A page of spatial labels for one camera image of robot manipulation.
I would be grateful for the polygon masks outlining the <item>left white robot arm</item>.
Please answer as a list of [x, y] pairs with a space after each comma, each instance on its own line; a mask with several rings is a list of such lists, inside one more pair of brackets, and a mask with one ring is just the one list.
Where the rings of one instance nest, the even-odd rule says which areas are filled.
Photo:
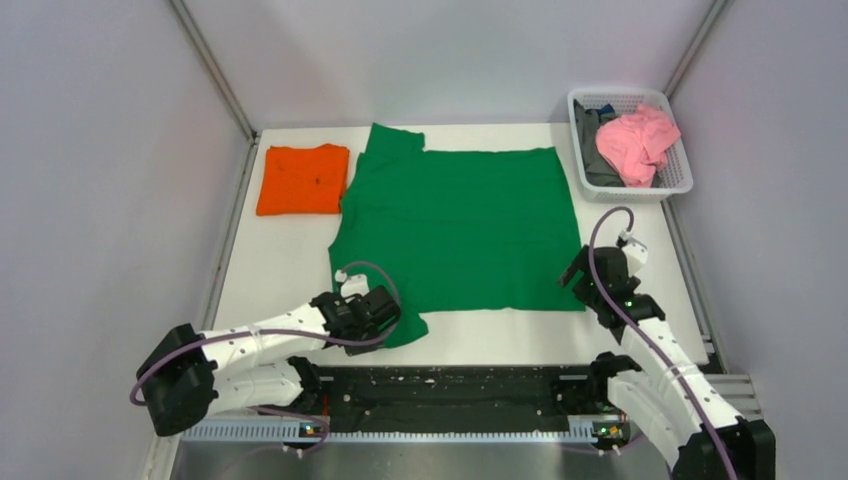
[[303, 414], [319, 404], [322, 381], [307, 354], [340, 347], [348, 355], [384, 344], [401, 318], [384, 286], [324, 292], [297, 308], [245, 326], [169, 330], [136, 372], [130, 401], [147, 410], [155, 433], [183, 433], [235, 410], [280, 407]]

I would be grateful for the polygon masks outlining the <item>green t shirt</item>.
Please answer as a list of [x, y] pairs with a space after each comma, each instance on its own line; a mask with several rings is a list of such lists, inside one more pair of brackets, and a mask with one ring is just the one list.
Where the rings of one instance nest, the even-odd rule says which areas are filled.
[[389, 348], [427, 335], [433, 312], [579, 311], [558, 284], [582, 246], [552, 147], [439, 151], [421, 133], [374, 124], [329, 247], [400, 296]]

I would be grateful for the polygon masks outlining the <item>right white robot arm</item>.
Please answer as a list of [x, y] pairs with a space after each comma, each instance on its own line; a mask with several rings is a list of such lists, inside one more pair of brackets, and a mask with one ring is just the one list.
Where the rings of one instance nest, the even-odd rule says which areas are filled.
[[722, 396], [684, 352], [660, 305], [638, 292], [630, 269], [646, 258], [636, 241], [585, 245], [559, 279], [623, 350], [590, 364], [589, 404], [600, 412], [618, 409], [635, 423], [674, 479], [776, 478], [772, 429]]

